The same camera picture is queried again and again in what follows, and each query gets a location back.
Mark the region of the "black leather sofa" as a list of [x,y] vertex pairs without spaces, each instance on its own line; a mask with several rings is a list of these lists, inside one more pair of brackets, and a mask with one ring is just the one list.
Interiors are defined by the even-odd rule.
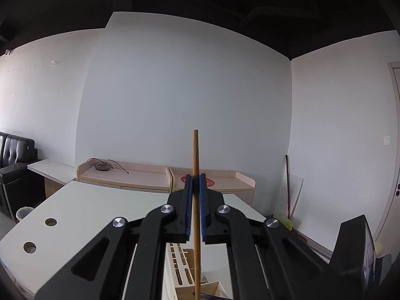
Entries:
[[27,166],[38,161],[37,157],[33,139],[1,132],[1,213],[14,222],[16,216],[10,200],[12,185],[22,179]]

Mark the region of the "light wooden chopstick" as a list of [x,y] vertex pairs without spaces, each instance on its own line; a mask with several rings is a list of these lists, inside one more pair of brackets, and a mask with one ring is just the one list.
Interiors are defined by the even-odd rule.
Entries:
[[199,204],[199,136],[192,132],[192,217],[194,244],[194,279],[196,300],[201,299],[201,220]]

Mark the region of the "white trash bin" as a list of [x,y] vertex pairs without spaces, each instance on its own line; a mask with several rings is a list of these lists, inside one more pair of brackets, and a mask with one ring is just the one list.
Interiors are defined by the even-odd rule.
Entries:
[[35,209],[31,206],[23,206],[16,211],[15,217],[18,222],[21,222],[28,214],[32,213]]

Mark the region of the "cream plastic utensil holder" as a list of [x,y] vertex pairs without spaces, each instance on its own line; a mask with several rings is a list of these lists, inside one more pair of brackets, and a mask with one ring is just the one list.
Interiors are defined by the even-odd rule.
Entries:
[[[219,280],[201,277],[200,299],[232,299]],[[194,250],[168,243],[165,252],[161,299],[196,299]]]

